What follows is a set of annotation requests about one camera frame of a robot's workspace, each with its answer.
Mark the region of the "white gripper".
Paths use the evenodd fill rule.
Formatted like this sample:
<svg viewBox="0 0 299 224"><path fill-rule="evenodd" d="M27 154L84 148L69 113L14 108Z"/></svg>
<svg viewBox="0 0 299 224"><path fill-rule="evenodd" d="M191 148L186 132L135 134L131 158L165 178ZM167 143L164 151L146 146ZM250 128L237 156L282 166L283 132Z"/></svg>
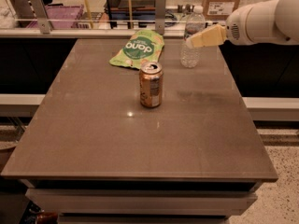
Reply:
<svg viewBox="0 0 299 224"><path fill-rule="evenodd" d="M202 32L186 39L190 49L222 45L228 38L234 45L253 45L257 17L254 5L247 5L235 10L226 20L226 30L220 24L214 24Z"/></svg>

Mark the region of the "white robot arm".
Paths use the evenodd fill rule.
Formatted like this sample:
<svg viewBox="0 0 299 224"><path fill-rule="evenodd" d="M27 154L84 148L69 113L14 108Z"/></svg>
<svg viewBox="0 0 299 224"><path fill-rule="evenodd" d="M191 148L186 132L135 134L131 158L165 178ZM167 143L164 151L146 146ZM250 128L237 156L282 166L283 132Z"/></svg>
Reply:
<svg viewBox="0 0 299 224"><path fill-rule="evenodd" d="M225 25L215 24L186 39L190 49L222 45L299 44L299 0L269 0L238 8Z"/></svg>

